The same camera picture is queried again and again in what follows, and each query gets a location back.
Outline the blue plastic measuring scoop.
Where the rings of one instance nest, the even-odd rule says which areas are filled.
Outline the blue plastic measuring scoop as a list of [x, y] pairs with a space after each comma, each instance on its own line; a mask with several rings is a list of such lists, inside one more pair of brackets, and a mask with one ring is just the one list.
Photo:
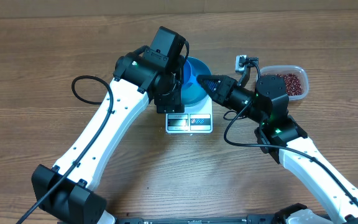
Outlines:
[[193, 66], [193, 58], [187, 58], [183, 67], [183, 86], [189, 87], [196, 83], [196, 70]]

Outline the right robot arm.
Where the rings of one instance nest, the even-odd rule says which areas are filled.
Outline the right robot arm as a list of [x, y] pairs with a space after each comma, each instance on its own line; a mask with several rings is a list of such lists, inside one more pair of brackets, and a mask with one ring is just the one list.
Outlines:
[[199, 75], [196, 80], [215, 103], [258, 124], [253, 146], [295, 175], [332, 223], [358, 223], [358, 189], [330, 164], [288, 114], [289, 96], [282, 77], [261, 76], [254, 91], [226, 75]]

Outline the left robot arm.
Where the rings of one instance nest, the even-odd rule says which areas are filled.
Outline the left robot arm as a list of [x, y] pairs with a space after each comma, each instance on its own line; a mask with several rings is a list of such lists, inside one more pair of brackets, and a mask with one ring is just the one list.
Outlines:
[[187, 40], [159, 27], [151, 45], [120, 57], [113, 80], [99, 108], [69, 150], [52, 168], [39, 165], [32, 174], [36, 203], [19, 219], [22, 223], [36, 208], [62, 223], [116, 223], [106, 211], [107, 201], [95, 194], [106, 165], [129, 126], [151, 102], [158, 113], [182, 113], [183, 66]]

